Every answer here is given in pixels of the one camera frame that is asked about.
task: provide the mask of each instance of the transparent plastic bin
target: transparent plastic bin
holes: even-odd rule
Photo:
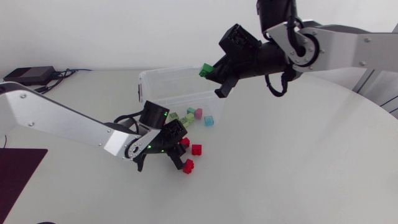
[[[146,100],[176,112],[180,119],[189,107],[202,108],[204,116],[211,115],[216,125],[223,112],[225,99],[220,99],[214,90],[220,84],[199,76],[201,67],[177,67],[144,71],[139,74],[139,100]]]

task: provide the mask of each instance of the red cube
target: red cube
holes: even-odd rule
[[[193,161],[190,159],[187,159],[187,161],[185,162],[185,167],[182,169],[182,171],[186,174],[190,174],[192,172],[193,168],[195,168]]]
[[[195,112],[195,118],[196,119],[201,119],[201,115],[203,113],[203,110],[201,108],[198,108]]]
[[[183,138],[183,139],[180,141],[180,144],[184,144],[184,145],[186,145],[187,147],[189,147],[189,145],[190,145],[189,138]]]
[[[194,156],[200,156],[201,155],[201,145],[192,145],[192,155]]]

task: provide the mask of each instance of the round table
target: round table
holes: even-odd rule
[[[141,110],[139,72],[79,72],[48,97],[111,121]],[[240,80],[218,125],[187,130],[203,145],[183,156],[189,175],[164,154],[139,173],[95,147],[14,129],[8,147],[49,152],[6,223],[398,222],[398,120],[341,86],[303,74],[276,98],[264,77]]]

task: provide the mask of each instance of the white wall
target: white wall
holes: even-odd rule
[[[322,24],[390,32],[398,22],[396,0],[297,5],[302,19]],[[0,77],[17,67],[44,65],[61,70],[215,63],[223,55],[218,41],[235,23],[263,39],[256,0],[2,0]],[[352,88],[360,74],[348,69],[316,76]]]

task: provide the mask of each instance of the dark red mat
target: dark red mat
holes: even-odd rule
[[[46,149],[0,149],[0,223],[46,153]]]

